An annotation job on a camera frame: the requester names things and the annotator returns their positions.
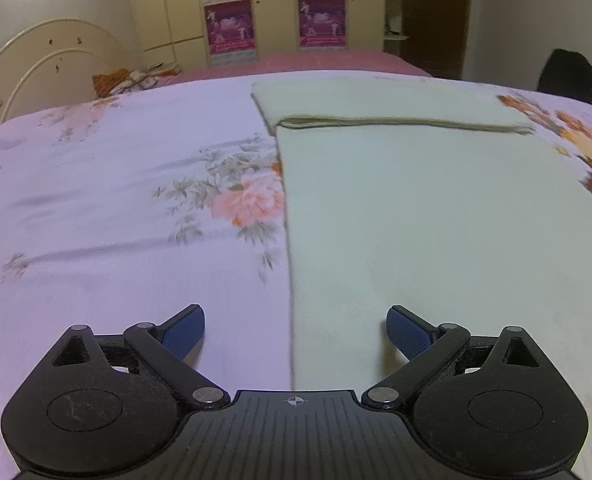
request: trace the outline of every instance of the shelf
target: shelf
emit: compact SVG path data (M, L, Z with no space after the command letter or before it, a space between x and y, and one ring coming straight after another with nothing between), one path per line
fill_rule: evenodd
M409 36L403 36L402 34L387 34L385 35L385 41L404 41L408 40Z

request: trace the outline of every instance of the curved headboard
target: curved headboard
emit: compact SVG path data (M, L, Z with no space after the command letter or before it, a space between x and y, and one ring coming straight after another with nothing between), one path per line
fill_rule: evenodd
M92 23L77 18L38 23L0 49L0 124L91 101L92 75L140 65L136 54Z

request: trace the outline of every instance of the black bag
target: black bag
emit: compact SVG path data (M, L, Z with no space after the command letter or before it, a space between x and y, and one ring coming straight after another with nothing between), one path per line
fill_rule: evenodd
M556 48L540 74L537 90L592 105L591 63L579 52Z

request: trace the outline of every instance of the pink flower print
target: pink flower print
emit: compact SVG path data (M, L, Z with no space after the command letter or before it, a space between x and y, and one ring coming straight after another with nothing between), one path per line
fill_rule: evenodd
M226 218L236 227L281 218L285 198L280 177L273 171L246 175L241 183L216 196L212 218Z

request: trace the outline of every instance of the pink mattress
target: pink mattress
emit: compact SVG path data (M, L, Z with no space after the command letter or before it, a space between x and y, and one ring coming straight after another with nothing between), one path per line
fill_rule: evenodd
M262 61L243 65L220 66L176 76L162 78L159 86L168 86L188 81L218 79L242 75L276 72L299 72L300 70L364 70L391 74L420 75L431 77L424 70L407 63L397 56L372 50L345 50L341 52L294 52L274 54Z

